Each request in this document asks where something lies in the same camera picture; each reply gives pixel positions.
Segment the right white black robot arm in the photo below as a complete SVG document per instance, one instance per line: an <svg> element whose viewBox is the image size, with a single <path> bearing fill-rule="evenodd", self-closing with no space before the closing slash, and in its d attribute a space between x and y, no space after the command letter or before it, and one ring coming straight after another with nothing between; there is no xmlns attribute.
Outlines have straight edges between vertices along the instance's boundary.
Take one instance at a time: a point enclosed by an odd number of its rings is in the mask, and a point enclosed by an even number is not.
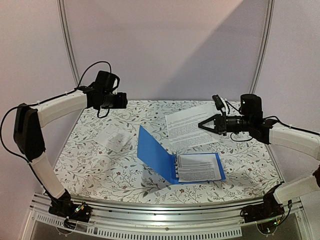
<svg viewBox="0 0 320 240"><path fill-rule="evenodd" d="M216 114L198 123L198 127L224 136L227 133L247 132L249 136L260 143L286 147L306 154L317 161L320 159L319 134L287 126L278 119ZM280 205L319 190L320 169L317 168L308 175L280 184L274 190L266 193L264 197Z"/></svg>

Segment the blue folder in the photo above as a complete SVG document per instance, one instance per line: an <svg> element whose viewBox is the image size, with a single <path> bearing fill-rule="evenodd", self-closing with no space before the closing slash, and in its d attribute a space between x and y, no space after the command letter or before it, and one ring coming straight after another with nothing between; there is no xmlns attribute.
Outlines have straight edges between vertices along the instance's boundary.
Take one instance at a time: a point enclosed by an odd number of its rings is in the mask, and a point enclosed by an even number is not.
<svg viewBox="0 0 320 240"><path fill-rule="evenodd" d="M143 127L139 127L137 157L171 185L196 184L202 182L180 183L175 177L175 157Z"/></svg>

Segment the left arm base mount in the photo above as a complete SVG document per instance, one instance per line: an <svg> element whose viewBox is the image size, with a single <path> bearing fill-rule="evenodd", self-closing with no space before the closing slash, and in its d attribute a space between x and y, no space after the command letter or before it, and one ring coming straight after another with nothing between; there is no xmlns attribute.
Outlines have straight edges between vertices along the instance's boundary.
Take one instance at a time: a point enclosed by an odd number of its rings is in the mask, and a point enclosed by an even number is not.
<svg viewBox="0 0 320 240"><path fill-rule="evenodd" d="M64 218L63 226L74 230L77 222L88 223L93 208L82 202L75 204L71 200L52 200L48 212L52 215Z"/></svg>

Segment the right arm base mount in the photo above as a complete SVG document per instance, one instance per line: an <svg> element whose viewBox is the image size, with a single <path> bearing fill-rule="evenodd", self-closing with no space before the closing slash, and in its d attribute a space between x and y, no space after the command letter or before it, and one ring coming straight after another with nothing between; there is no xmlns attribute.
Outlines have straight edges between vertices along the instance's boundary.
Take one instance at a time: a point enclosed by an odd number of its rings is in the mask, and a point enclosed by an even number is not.
<svg viewBox="0 0 320 240"><path fill-rule="evenodd" d="M288 218L292 205L292 200L289 200L286 213L283 204L279 204L275 200L265 199L263 203L243 207L239 215L245 223L256 222L258 231L265 236L269 236L274 234L277 228Z"/></svg>

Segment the chrome lever arch clip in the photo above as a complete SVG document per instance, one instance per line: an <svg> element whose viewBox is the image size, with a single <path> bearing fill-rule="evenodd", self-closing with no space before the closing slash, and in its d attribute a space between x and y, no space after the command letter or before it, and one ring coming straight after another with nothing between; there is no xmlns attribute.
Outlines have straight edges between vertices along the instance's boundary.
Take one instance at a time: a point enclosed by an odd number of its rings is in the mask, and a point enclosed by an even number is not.
<svg viewBox="0 0 320 240"><path fill-rule="evenodd" d="M175 177L178 179L179 178L179 173L178 173L178 168L179 168L179 158L177 152L173 152L174 156L174 172L175 172Z"/></svg>

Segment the hand drawn sketch paper sheet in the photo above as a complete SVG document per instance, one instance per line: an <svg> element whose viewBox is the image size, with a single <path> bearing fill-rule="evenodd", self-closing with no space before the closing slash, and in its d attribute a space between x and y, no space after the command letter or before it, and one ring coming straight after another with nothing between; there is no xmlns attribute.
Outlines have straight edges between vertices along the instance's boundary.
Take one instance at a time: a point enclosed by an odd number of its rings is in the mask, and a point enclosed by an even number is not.
<svg viewBox="0 0 320 240"><path fill-rule="evenodd" d="M134 134L130 131L116 126L107 126L93 140L106 149L118 153L133 136Z"/></svg>

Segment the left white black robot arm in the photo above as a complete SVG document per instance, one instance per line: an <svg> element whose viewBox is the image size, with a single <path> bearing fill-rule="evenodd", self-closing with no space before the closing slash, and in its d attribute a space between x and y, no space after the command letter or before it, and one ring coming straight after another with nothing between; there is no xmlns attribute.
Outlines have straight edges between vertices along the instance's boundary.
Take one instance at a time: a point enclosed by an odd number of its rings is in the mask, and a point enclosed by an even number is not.
<svg viewBox="0 0 320 240"><path fill-rule="evenodd" d="M47 124L78 110L93 108L125 109L127 93L110 91L92 86L81 86L52 99L18 106L15 117L13 140L24 155L27 164L48 196L58 203L71 200L70 194L58 180L49 162L42 128Z"/></svg>

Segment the printed paper sheet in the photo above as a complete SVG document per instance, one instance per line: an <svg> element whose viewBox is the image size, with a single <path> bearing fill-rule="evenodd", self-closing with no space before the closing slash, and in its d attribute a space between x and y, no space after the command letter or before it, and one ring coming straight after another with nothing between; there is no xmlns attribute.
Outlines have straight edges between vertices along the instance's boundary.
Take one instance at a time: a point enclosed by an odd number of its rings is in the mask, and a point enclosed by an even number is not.
<svg viewBox="0 0 320 240"><path fill-rule="evenodd" d="M225 173L217 153L178 155L178 182L224 181Z"/></svg>
<svg viewBox="0 0 320 240"><path fill-rule="evenodd" d="M165 116L169 143L175 148L191 148L219 142L219 136L198 127L213 116L211 103L205 103Z"/></svg>

